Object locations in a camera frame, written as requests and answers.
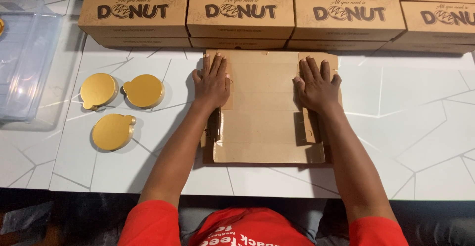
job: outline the round gold cake board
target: round gold cake board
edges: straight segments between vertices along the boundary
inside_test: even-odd
[[[3,21],[0,19],[0,35],[2,34],[4,28],[5,28],[5,24],[4,24]]]
[[[142,74],[123,84],[130,103],[142,109],[151,109],[165,97],[165,87],[155,76]]]
[[[92,140],[103,150],[120,149],[132,139],[135,121],[134,116],[108,114],[94,125]]]
[[[81,98],[84,109],[97,110],[111,103],[119,92],[116,79],[107,73],[96,73],[84,80],[81,86]]]

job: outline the forearm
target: forearm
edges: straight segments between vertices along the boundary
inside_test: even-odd
[[[341,106],[324,117],[333,154],[333,169],[348,221],[365,216],[395,220],[378,171],[348,122]]]
[[[178,207],[196,156],[196,149],[211,112],[192,103],[183,122],[160,152],[140,195],[139,203],[158,199]]]

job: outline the person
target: person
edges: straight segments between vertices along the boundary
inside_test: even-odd
[[[195,99],[170,137],[148,177],[139,203],[128,214],[119,246],[178,246],[178,203],[192,169],[205,124],[229,97],[227,59],[203,57],[201,76],[192,73]],[[378,172],[338,103],[339,75],[330,80],[330,65],[312,57],[300,60],[303,77],[295,77],[303,106],[323,119],[333,154],[333,169],[349,224],[351,246],[406,246]],[[186,242],[189,246],[311,246],[307,237],[282,215],[266,207],[230,207],[211,213]]]

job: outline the plastic container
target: plastic container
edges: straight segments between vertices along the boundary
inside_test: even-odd
[[[0,121],[34,119],[48,77],[62,16],[42,0],[0,0]]]

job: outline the white marble countertop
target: white marble countertop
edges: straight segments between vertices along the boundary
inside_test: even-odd
[[[91,38],[83,52],[81,46],[66,49],[61,45],[80,45],[83,39],[74,25],[80,1],[54,4],[67,6],[65,11],[72,16],[63,27],[53,67],[71,65],[74,75],[62,89],[66,98],[59,103],[63,107],[54,130],[0,128],[0,145],[7,149],[0,156],[0,187],[139,193],[156,156],[193,100],[190,72],[201,65],[203,51],[106,49]],[[340,55],[339,62],[345,112],[375,163],[388,197],[475,200],[472,54],[460,58],[353,53]],[[153,74],[163,79],[166,97],[156,108],[141,110],[118,95],[108,106],[86,111],[81,109],[79,89],[93,73],[109,73],[120,85],[137,75]],[[52,68],[50,76],[55,74]],[[133,140],[115,152],[97,150],[90,139],[95,122],[108,113],[137,117]],[[199,152],[183,194],[339,197],[332,169],[203,165],[200,158]]]

